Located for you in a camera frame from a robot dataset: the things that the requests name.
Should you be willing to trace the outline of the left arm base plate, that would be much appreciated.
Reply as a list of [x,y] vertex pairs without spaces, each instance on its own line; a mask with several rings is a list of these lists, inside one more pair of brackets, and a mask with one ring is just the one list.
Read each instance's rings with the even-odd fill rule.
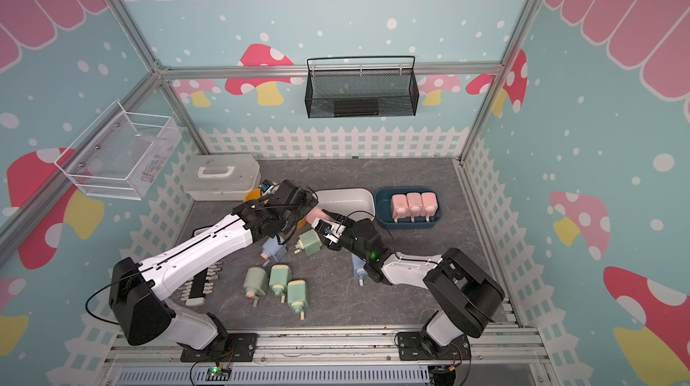
[[206,348],[196,350],[183,346],[182,363],[252,362],[257,348],[256,333],[220,334]]

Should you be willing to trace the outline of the yellow storage box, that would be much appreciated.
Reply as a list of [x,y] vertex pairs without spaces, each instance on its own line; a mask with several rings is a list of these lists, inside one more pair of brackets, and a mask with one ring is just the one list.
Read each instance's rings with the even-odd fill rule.
[[245,197],[244,202],[258,200],[263,196],[263,191],[260,188],[251,190]]

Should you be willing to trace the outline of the pink sharpener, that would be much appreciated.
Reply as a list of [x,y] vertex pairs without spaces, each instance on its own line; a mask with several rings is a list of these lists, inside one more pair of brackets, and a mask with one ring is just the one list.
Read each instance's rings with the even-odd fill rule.
[[392,219],[399,222],[410,217],[410,208],[406,194],[395,194],[391,198]]
[[417,217],[420,217],[423,212],[422,194],[418,192],[410,192],[406,194],[408,204],[409,217],[412,222],[415,222]]
[[334,223],[334,219],[328,215],[327,211],[319,207],[312,209],[305,217],[305,220],[312,228],[316,227],[320,222]]
[[438,198],[433,192],[424,192],[420,195],[422,199],[422,216],[427,222],[431,222],[438,213]]

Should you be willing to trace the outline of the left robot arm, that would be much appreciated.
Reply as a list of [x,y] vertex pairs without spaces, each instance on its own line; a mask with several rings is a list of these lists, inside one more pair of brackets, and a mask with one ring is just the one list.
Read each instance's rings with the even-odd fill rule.
[[125,258],[112,271],[109,307],[131,346],[156,339],[211,357],[231,350],[231,339],[212,314],[171,301],[173,293],[217,261],[280,234],[296,230],[318,204],[314,191],[289,179],[266,181],[262,196],[236,206],[203,233],[161,254]]

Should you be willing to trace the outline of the teal storage box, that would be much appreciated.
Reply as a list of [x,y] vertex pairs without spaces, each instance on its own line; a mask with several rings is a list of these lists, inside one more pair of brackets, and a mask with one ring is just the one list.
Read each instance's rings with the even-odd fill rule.
[[436,206],[434,215],[427,218],[425,215],[418,217],[401,218],[397,222],[393,219],[393,197],[397,195],[408,195],[409,193],[419,193],[423,196],[426,193],[436,195],[434,191],[429,188],[411,186],[411,187],[393,187],[382,188],[378,190],[375,195],[375,205],[377,220],[389,230],[424,230],[431,229],[440,222],[443,216],[443,211],[440,206]]

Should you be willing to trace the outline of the white storage box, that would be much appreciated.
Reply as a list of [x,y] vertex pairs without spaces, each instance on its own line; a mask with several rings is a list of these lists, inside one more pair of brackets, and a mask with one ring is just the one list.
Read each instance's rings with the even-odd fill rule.
[[342,188],[316,191],[318,207],[332,213],[348,216],[355,222],[376,218],[375,199],[365,188]]

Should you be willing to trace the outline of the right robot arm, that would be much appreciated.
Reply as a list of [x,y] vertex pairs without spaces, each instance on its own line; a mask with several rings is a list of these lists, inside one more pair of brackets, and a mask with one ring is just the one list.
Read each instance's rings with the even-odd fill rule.
[[430,257],[402,254],[386,247],[372,221],[355,222],[342,215],[316,218],[312,227],[327,249],[346,249],[363,261],[373,281],[431,293],[440,310],[420,332],[399,337],[400,349],[431,359],[460,357],[460,340],[479,339],[504,301],[505,291],[498,282],[459,249]]

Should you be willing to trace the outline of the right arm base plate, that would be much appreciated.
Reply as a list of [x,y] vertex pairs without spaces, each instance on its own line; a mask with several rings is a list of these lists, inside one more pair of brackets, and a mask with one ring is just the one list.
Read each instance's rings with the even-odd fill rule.
[[399,332],[395,336],[395,346],[402,361],[431,360],[458,363],[469,361],[472,357],[466,335],[456,337],[447,346],[439,346],[420,332]]

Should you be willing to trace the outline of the pink sharpener bottom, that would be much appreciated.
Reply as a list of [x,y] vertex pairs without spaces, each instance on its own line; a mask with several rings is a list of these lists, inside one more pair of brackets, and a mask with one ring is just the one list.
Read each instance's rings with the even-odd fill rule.
[[406,194],[395,194],[391,198],[392,219],[399,222],[410,217],[410,208]]

